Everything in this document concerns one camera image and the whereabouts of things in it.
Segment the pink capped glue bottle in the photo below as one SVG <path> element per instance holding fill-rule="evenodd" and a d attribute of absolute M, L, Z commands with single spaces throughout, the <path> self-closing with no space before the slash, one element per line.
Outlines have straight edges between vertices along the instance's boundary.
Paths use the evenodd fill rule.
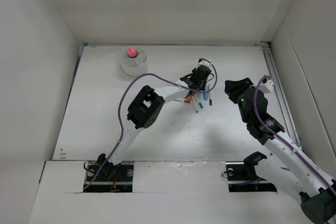
<path fill-rule="evenodd" d="M 139 53 L 138 53 L 138 51 L 137 51 L 135 48 L 133 48 L 133 47 L 129 47 L 129 48 L 127 49 L 127 56 L 128 56 L 129 58 L 134 59 L 134 58 L 136 58 L 138 55 L 139 55 Z"/>

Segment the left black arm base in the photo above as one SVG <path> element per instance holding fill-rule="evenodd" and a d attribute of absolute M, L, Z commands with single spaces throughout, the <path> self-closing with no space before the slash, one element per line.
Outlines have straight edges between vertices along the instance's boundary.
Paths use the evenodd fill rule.
<path fill-rule="evenodd" d="M 98 172 L 106 155 L 99 155 L 95 162 L 85 161 L 86 171 L 83 184 L 84 193 L 131 193 L 133 189 L 134 162 L 125 162 L 113 166 L 107 162 Z"/>

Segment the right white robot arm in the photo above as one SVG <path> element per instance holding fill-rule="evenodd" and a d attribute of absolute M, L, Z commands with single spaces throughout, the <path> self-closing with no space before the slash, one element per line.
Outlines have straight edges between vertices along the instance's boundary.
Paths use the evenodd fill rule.
<path fill-rule="evenodd" d="M 280 188 L 312 223 L 328 223 L 335 217 L 335 178 L 320 169 L 267 112 L 265 94 L 273 89 L 269 76 L 263 76 L 258 84 L 249 78 L 225 81 L 225 93 L 238 105 L 247 131 L 270 152 L 268 156 L 254 152 L 246 157 L 243 173 Z"/>

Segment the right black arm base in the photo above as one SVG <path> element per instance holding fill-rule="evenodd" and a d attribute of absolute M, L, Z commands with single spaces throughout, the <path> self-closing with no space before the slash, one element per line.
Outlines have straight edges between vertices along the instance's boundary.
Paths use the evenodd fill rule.
<path fill-rule="evenodd" d="M 255 166 L 267 159 L 265 154 L 254 152 L 243 161 L 225 162 L 226 170 L 222 177 L 228 181 L 230 193 L 277 192 L 277 188 L 267 180 L 258 177 Z"/>

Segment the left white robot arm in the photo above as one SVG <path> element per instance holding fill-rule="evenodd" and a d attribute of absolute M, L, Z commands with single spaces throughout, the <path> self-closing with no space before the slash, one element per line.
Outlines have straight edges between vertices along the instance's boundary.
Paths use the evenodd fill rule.
<path fill-rule="evenodd" d="M 144 86 L 128 106 L 126 117 L 123 119 L 121 107 L 126 94 L 137 80 L 145 76 L 156 77 L 167 85 L 159 88 Z M 191 97 L 198 93 L 207 93 L 206 85 L 209 76 L 217 80 L 215 67 L 211 61 L 200 59 L 197 67 L 190 74 L 179 78 L 176 82 L 168 81 L 153 73 L 145 73 L 136 77 L 125 90 L 118 106 L 120 137 L 109 155 L 101 154 L 98 157 L 97 174 L 105 180 L 114 179 L 117 175 L 117 166 L 123 161 L 127 149 L 143 130 L 154 124 L 163 106 L 174 100 Z"/>

